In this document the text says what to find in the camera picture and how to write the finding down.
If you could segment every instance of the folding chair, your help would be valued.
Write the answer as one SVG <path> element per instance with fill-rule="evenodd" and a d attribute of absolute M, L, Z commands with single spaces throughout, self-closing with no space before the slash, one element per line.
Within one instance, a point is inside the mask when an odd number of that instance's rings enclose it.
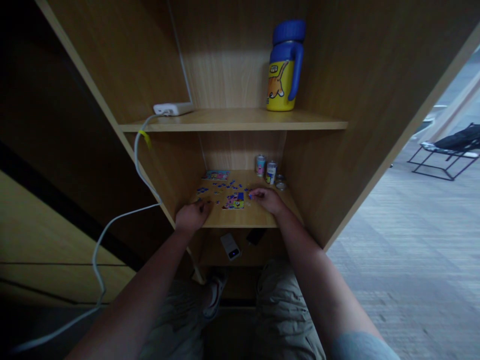
<path fill-rule="evenodd" d="M 478 140 L 473 140 L 471 143 L 467 144 L 462 151 L 455 151 L 455 150 L 449 150 L 449 149 L 443 149 L 436 147 L 433 143 L 424 141 L 420 144 L 420 148 L 416 151 L 416 153 L 411 157 L 410 160 L 407 161 L 407 163 L 410 164 L 415 164 L 418 165 L 415 170 L 412 171 L 412 173 L 416 174 L 421 174 L 421 175 L 426 175 L 432 178 L 437 178 L 437 179 L 443 179 L 443 180 L 448 180 L 448 181 L 455 181 L 455 179 L 463 173 L 470 165 L 472 165 L 475 161 L 478 160 L 479 154 L 475 152 L 468 152 L 468 149 L 474 148 L 473 145 L 476 145 L 475 142 L 478 142 Z M 420 150 L 424 150 L 429 152 L 430 154 L 422 161 L 422 162 L 415 162 L 413 159 L 417 156 Z M 445 159 L 446 162 L 449 162 L 452 158 L 456 158 L 448 167 L 443 168 L 440 166 L 433 166 L 433 165 L 427 165 L 425 162 L 433 155 L 433 154 L 441 154 L 441 155 L 446 155 L 447 158 Z M 455 176 L 453 176 L 450 172 L 449 169 L 455 164 L 459 159 L 472 159 L 462 170 L 460 170 Z M 420 167 L 427 167 L 427 168 L 434 168 L 434 169 L 440 169 L 442 170 L 447 177 L 442 177 L 442 176 L 436 176 L 436 175 L 431 175 L 425 172 L 420 172 L 418 171 Z"/>

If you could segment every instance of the blue bottle cap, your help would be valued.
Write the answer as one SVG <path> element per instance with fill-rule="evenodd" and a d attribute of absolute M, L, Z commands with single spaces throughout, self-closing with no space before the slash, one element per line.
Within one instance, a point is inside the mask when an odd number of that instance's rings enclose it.
<path fill-rule="evenodd" d="M 273 45 L 286 41 L 302 43 L 305 40 L 307 24 L 304 20 L 288 20 L 277 25 L 273 31 Z"/>

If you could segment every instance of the bottle handle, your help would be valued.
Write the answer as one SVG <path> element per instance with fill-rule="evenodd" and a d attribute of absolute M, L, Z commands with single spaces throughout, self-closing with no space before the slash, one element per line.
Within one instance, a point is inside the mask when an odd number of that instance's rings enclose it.
<path fill-rule="evenodd" d="M 295 42 L 292 50 L 295 67 L 293 68 L 293 79 L 291 81 L 291 91 L 288 95 L 288 101 L 293 101 L 299 91 L 300 71 L 302 71 L 302 61 L 304 59 L 304 47 L 302 44 Z"/>

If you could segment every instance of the smartphone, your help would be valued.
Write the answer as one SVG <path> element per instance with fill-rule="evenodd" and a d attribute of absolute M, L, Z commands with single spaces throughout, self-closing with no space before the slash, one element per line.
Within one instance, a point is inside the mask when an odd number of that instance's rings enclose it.
<path fill-rule="evenodd" d="M 242 252 L 240 251 L 234 237 L 231 233 L 227 233 L 220 238 L 221 244 L 225 249 L 226 255 L 230 261 L 240 257 Z"/>

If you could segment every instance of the white cable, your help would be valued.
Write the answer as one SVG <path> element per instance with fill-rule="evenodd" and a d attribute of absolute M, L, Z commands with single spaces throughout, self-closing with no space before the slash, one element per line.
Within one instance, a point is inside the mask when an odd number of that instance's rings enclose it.
<path fill-rule="evenodd" d="M 63 333 L 65 330 L 69 329 L 71 326 L 73 326 L 74 324 L 78 323 L 80 320 L 86 318 L 87 316 L 93 314 L 94 312 L 96 312 L 98 309 L 100 309 L 100 307 L 102 306 L 102 300 L 104 299 L 104 295 L 105 295 L 105 292 L 107 291 L 107 289 L 105 288 L 105 284 L 104 284 L 104 280 L 102 278 L 102 275 L 100 274 L 99 272 L 99 269 L 98 269 L 98 265 L 97 265 L 97 254 L 99 252 L 99 248 L 100 248 L 100 244 L 102 243 L 102 240 L 104 238 L 104 235 L 107 233 L 107 230 L 109 229 L 110 225 L 112 225 L 114 223 L 115 220 L 118 220 L 120 218 L 123 218 L 124 216 L 127 216 L 127 215 L 130 215 L 130 214 L 133 214 L 133 213 L 138 213 L 142 210 L 147 210 L 147 209 L 150 209 L 150 208 L 153 208 L 153 207 L 156 207 L 158 206 L 159 204 L 153 204 L 153 205 L 150 205 L 150 206 L 147 206 L 147 207 L 142 207 L 140 209 L 137 209 L 137 210 L 134 210 L 134 211 L 130 211 L 130 212 L 127 212 L 127 213 L 124 213 L 122 215 L 119 215 L 117 217 L 115 217 L 114 219 L 112 219 L 106 226 L 105 228 L 103 229 L 103 231 L 101 232 L 101 235 L 100 237 L 98 238 L 98 241 L 96 242 L 96 246 L 95 246 L 95 250 L 93 251 L 93 256 L 91 258 L 91 265 L 93 266 L 93 271 L 95 272 L 95 276 L 98 280 L 98 283 L 100 284 L 100 290 L 101 290 L 101 294 L 100 294 L 100 297 L 98 298 L 97 302 L 96 302 L 96 305 L 94 308 L 90 309 L 89 311 L 87 312 L 84 312 L 82 315 L 74 318 L 72 321 L 66 323 L 65 325 L 63 325 L 61 328 L 59 328 L 58 330 L 48 334 L 48 335 L 45 335 L 45 336 L 42 336 L 42 337 L 39 337 L 38 339 L 35 339 L 35 340 L 30 340 L 30 341 L 27 341 L 27 342 L 24 342 L 23 344 L 20 344 L 16 347 L 14 347 L 10 353 L 13 355 L 13 354 L 18 354 L 18 353 L 21 353 L 25 350 L 28 350 L 28 349 L 31 349 L 31 348 L 34 348 L 34 347 L 37 347 L 39 345 L 42 345 L 42 344 L 45 344 L 46 342 L 50 341 L 51 339 L 53 339 L 54 337 L 58 336 L 59 334 Z"/>
<path fill-rule="evenodd" d="M 174 13 L 172 12 L 172 7 L 170 6 L 170 0 L 168 0 L 166 4 L 168 5 L 168 12 L 170 13 L 171 25 L 173 26 L 173 35 L 175 36 L 176 48 L 178 49 L 178 54 L 180 55 L 180 64 L 183 71 L 183 78 L 185 79 L 186 90 L 188 91 L 190 102 L 193 104 L 194 102 L 192 101 L 192 93 L 190 92 L 189 79 L 187 78 L 187 72 L 185 71 L 184 57 L 182 56 L 182 49 L 180 48 L 179 36 L 177 34 L 177 27 L 175 26 Z"/>
<path fill-rule="evenodd" d="M 150 185 L 150 183 L 145 180 L 144 176 L 142 175 L 142 172 L 140 171 L 140 165 L 139 165 L 139 140 L 140 140 L 140 132 L 141 131 L 144 131 L 145 128 L 147 127 L 147 125 L 149 124 L 150 120 L 152 119 L 155 119 L 155 118 L 159 118 L 163 115 L 161 114 L 155 114 L 155 115 L 152 115 L 152 116 L 149 116 L 145 122 L 143 123 L 143 125 L 141 126 L 140 130 L 136 133 L 136 137 L 135 137 L 135 144 L 133 145 L 133 152 L 135 153 L 135 169 L 136 169 L 136 172 L 138 174 L 138 176 L 140 177 L 140 179 L 143 180 L 143 182 L 145 183 L 145 185 L 148 186 L 148 188 L 150 189 L 150 191 L 156 196 L 156 198 L 158 199 L 158 203 L 161 204 L 162 203 L 162 199 L 160 198 L 160 195 L 157 193 L 157 191 L 154 189 L 154 187 L 152 185 Z"/>
<path fill-rule="evenodd" d="M 150 120 L 154 119 L 154 118 L 157 118 L 157 117 L 160 117 L 162 115 L 152 115 L 150 117 L 148 117 L 145 122 L 143 123 L 142 127 L 140 128 L 140 131 L 144 131 L 145 128 L 147 127 L 148 123 L 150 122 Z M 27 342 L 24 342 L 20 345 L 17 345 L 15 346 L 13 349 L 10 350 L 10 353 L 12 355 L 14 354 L 18 354 L 18 353 L 21 353 L 21 352 L 24 352 L 26 350 L 29 350 L 29 349 L 32 349 L 32 348 L 35 348 L 39 345 L 42 345 L 42 344 L 45 344 L 47 342 L 49 342 L 50 340 L 52 340 L 53 338 L 55 338 L 56 336 L 60 335 L 61 333 L 63 333 L 65 330 L 71 328 L 73 325 L 75 325 L 76 323 L 78 323 L 80 320 L 86 318 L 87 316 L 93 314 L 94 312 L 96 312 L 98 309 L 100 309 L 100 307 L 102 306 L 102 301 L 104 299 L 104 295 L 105 293 L 107 292 L 107 288 L 105 287 L 105 283 L 104 283 L 104 279 L 102 278 L 102 275 L 100 274 L 99 272 L 99 269 L 98 269 L 98 265 L 97 265 L 97 254 L 99 252 L 99 249 L 100 249 L 100 244 L 102 243 L 102 240 L 105 236 L 105 234 L 107 233 L 107 230 L 109 229 L 110 225 L 112 225 L 114 223 L 114 221 L 120 219 L 120 218 L 123 218 L 127 215 L 131 215 L 131 214 L 134 214 L 134 213 L 138 213 L 140 211 L 143 211 L 143 210 L 147 210 L 147 209 L 150 209 L 150 208 L 154 208 L 156 206 L 159 206 L 161 203 L 162 203 L 162 199 L 160 198 L 159 194 L 157 193 L 157 191 L 149 184 L 149 182 L 147 180 L 145 180 L 145 178 L 143 177 L 141 171 L 140 171 L 140 166 L 139 166 L 139 151 L 138 151 L 138 148 L 139 148 L 139 139 L 140 139 L 140 132 L 138 132 L 136 134 L 136 138 L 135 138 L 135 145 L 134 145 L 134 154 L 135 154 L 135 169 L 136 169 L 136 172 L 138 173 L 138 176 L 140 176 L 140 178 L 143 180 L 143 182 L 148 186 L 148 188 L 151 190 L 151 192 L 153 194 L 155 194 L 155 196 L 158 198 L 158 201 L 159 203 L 156 203 L 156 204 L 153 204 L 153 205 L 150 205 L 150 206 L 147 206 L 147 207 L 142 207 L 140 209 L 137 209 L 137 210 L 134 210 L 134 211 L 130 211 L 130 212 L 126 212 L 122 215 L 119 215 L 117 217 L 115 217 L 114 219 L 112 219 L 106 226 L 105 228 L 103 229 L 103 231 L 101 232 L 100 234 L 100 237 L 98 238 L 98 241 L 96 242 L 96 245 L 95 245 L 95 250 L 93 250 L 93 256 L 91 257 L 91 265 L 93 267 L 93 272 L 95 273 L 95 276 L 98 280 L 98 284 L 100 285 L 100 290 L 101 290 L 101 294 L 100 294 L 100 297 L 98 298 L 97 302 L 96 302 L 96 305 L 94 308 L 84 312 L 82 315 L 74 318 L 72 321 L 66 323 L 65 325 L 63 325 L 61 328 L 55 330 L 54 332 L 48 334 L 48 335 L 45 335 L 45 336 L 42 336 L 42 337 L 39 337 L 37 339 L 34 339 L 34 340 L 30 340 L 30 341 L 27 341 Z"/>

